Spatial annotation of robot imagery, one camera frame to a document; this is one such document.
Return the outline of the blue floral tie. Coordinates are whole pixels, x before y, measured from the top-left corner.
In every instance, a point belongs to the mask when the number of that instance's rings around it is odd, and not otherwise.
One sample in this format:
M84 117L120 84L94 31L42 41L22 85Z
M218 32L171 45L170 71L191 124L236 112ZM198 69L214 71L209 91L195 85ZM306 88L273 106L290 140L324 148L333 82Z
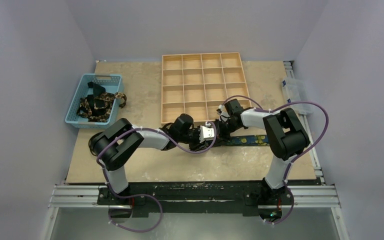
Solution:
M213 147L246 147L269 146L269 140L265 134L231 136L229 139L218 139Z

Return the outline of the wooden compartment tray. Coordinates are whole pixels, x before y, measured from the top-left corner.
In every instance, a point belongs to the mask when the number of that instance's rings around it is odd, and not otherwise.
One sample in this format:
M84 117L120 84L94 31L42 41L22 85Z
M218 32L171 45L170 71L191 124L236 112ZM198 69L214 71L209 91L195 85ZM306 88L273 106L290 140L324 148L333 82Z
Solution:
M197 123L218 117L223 102L236 96L252 105L238 52L166 54L161 57L161 124L188 114Z

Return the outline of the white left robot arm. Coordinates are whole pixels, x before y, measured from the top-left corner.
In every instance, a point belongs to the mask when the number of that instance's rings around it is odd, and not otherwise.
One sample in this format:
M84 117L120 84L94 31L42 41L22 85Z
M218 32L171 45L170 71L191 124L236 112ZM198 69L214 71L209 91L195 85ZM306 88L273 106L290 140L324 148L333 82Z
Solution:
M117 120L105 131L93 135L88 142L90 152L97 157L106 183L111 188L109 197L118 205L129 199L125 164L139 148L168 151L188 144L184 151L191 154L207 152L216 142L217 128L213 122L194 126L193 118L181 114L174 122L160 128L147 128L130 123L126 118Z

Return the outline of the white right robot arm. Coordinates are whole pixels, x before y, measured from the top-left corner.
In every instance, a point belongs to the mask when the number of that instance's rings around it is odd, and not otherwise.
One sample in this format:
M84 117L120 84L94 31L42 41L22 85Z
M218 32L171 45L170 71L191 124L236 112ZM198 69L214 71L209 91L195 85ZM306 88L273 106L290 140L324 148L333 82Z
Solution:
M273 154L267 175L263 178L266 185L260 196L268 204L280 198L287 182L290 165L310 145L310 139L292 108L270 113L260 108L243 108L237 99L224 104L225 111L219 111L214 121L217 136L228 139L231 133L246 128L265 130L268 144Z

